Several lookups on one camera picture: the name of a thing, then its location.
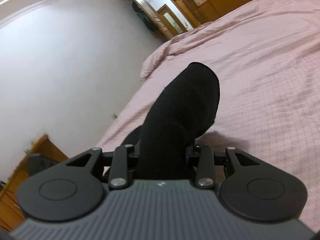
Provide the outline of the black garment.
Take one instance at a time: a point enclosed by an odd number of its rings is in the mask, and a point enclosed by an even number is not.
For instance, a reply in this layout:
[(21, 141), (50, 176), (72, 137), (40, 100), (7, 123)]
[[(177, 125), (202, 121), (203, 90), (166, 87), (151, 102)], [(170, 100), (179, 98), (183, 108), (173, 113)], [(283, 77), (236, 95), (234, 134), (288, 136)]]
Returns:
[(139, 145), (136, 179), (187, 179), (187, 148), (214, 123), (220, 83), (206, 65), (192, 62), (165, 87), (144, 123), (124, 139)]

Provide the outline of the wooden desk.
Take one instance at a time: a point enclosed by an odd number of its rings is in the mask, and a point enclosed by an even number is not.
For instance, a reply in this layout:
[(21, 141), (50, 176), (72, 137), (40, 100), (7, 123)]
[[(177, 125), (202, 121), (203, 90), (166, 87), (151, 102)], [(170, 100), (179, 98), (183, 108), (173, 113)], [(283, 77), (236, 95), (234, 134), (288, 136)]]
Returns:
[(1, 190), (1, 229), (6, 232), (12, 231), (24, 221), (22, 211), (17, 203), (16, 192), (18, 187), (29, 178), (27, 159), (33, 153), (39, 153), (58, 162), (63, 162), (68, 159), (68, 157), (50, 141), (46, 134), (32, 144), (30, 151), (14, 169), (9, 181)]

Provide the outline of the pink checked bed cover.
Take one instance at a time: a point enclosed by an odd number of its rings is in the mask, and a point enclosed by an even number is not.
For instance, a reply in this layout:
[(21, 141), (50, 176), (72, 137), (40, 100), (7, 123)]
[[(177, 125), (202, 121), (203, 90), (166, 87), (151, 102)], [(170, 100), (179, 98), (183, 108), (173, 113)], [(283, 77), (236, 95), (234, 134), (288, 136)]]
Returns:
[(165, 42), (144, 61), (144, 84), (98, 146), (119, 146), (194, 61), (215, 72), (221, 89), (215, 122), (199, 142), (235, 146), (299, 178), (308, 191), (300, 218), (318, 231), (319, 0), (253, 0)]

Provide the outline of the dark hanging bag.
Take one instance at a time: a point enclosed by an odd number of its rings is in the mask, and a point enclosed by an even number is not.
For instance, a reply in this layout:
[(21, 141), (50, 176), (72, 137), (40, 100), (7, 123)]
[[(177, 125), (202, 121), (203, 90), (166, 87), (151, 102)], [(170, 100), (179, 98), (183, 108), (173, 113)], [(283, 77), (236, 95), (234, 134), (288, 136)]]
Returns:
[(153, 23), (149, 16), (134, 1), (132, 2), (132, 9), (150, 31), (154, 32), (158, 30), (157, 25)]

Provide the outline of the open wooden door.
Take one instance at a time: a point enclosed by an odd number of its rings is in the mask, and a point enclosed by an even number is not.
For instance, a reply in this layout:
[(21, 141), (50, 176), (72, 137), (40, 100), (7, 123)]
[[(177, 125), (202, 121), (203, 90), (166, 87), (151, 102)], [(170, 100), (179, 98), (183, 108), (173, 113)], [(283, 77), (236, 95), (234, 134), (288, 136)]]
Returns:
[(157, 14), (173, 36), (194, 29), (191, 22), (180, 11), (172, 0), (157, 0)]

